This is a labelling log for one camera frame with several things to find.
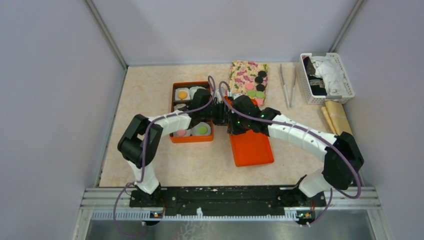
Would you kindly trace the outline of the floral tray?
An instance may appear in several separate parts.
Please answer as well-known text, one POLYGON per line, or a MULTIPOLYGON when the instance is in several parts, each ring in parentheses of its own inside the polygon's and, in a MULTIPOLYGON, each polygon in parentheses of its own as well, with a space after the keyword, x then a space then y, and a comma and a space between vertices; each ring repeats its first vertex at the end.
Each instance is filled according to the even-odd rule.
POLYGON ((230 86, 230 90, 233 94, 241 94, 247 96, 247 90, 245 89, 245 85, 247 83, 253 83, 256 90, 255 78, 258 77, 259 71, 266 71, 267 77, 263 78, 263 85, 265 85, 266 89, 264 91, 265 98, 264 103, 267 97, 267 86, 269 81, 269 65, 266 63, 258 63, 254 61, 246 61, 246 60, 234 60, 229 69, 229 78, 228 85, 230 86))

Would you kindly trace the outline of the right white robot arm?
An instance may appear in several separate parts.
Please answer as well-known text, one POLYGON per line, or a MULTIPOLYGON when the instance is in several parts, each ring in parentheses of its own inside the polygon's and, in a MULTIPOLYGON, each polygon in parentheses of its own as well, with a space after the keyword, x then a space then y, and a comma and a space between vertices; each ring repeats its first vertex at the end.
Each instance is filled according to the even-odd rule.
POLYGON ((239 96, 225 100, 236 133, 252 130, 269 138, 287 141, 323 162, 323 167, 303 177, 293 192, 299 206, 307 206, 319 192, 336 189, 344 193, 352 183, 361 187, 359 170, 363 156, 355 138, 348 132, 340 135, 318 131, 288 118, 280 111, 266 107, 259 109, 253 101, 239 96))

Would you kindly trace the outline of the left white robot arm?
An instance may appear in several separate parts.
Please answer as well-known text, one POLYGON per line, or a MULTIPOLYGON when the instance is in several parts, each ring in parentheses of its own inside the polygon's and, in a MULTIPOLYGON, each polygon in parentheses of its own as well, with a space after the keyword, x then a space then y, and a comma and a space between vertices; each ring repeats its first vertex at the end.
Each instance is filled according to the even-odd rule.
POLYGON ((133 117, 117 149, 133 170, 135 181, 132 184, 142 191, 141 200, 147 206, 156 206, 161 198, 157 191, 160 183, 152 164, 161 138, 201 122, 220 121, 223 116, 222 101, 206 89, 197 89, 193 100, 173 112, 154 117, 141 114, 133 117))

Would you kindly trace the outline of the orange box lid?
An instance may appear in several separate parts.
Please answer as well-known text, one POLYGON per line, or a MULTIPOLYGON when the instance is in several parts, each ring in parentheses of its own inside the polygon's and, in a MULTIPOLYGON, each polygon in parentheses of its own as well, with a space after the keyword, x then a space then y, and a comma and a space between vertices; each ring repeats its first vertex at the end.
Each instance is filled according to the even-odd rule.
MULTIPOLYGON (((225 97, 231 105, 232 97, 225 97)), ((268 136, 249 130, 244 134, 229 134, 234 163, 237 167, 250 167, 272 164, 274 155, 268 136)))

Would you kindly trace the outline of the orange compartment box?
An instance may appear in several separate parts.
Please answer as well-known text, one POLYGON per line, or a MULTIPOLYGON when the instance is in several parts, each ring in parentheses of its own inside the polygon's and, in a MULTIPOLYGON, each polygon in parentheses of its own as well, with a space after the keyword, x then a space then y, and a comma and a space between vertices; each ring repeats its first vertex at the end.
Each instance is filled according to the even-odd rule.
MULTIPOLYGON (((190 102, 190 100, 181 100, 181 101, 176 101, 174 99, 174 94, 175 94, 175 89, 178 88, 191 88, 194 86, 201 86, 204 87, 205 89, 209 90, 210 92, 211 87, 209 85, 209 83, 207 81, 192 81, 192 82, 176 82, 172 85, 172 95, 171 95, 171 102, 170 102, 170 110, 173 112, 174 111, 174 106, 176 104, 186 104, 188 105, 188 103, 190 102)), ((199 142, 211 142, 214 139, 214 126, 212 121, 209 122, 205 122, 208 123, 211 126, 211 135, 206 135, 206 136, 187 136, 187 137, 175 137, 174 133, 170 133, 169 137, 172 141, 172 143, 174 144, 183 144, 183 143, 199 143, 199 142)))

